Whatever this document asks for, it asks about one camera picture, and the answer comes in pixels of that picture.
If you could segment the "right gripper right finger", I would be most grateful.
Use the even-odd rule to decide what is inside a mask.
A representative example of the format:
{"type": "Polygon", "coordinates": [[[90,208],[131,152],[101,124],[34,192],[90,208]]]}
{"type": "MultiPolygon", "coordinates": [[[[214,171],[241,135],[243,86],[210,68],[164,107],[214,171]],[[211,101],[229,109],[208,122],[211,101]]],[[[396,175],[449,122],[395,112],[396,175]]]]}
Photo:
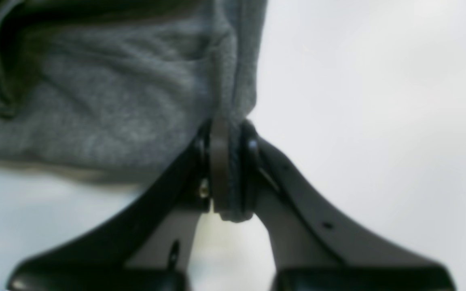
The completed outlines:
{"type": "Polygon", "coordinates": [[[267,230],[273,291],[455,291],[447,269],[368,230],[323,197],[247,120],[214,118],[209,135],[215,213],[267,230]]]}

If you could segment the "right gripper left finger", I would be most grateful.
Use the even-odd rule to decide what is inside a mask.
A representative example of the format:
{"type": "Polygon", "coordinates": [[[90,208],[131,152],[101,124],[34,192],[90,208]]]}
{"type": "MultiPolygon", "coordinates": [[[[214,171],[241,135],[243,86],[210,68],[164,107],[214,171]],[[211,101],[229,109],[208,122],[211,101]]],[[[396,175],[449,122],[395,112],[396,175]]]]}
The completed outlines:
{"type": "Polygon", "coordinates": [[[205,122],[139,198],[111,219],[24,259],[8,291],[189,291],[197,224],[210,210],[205,122]]]}

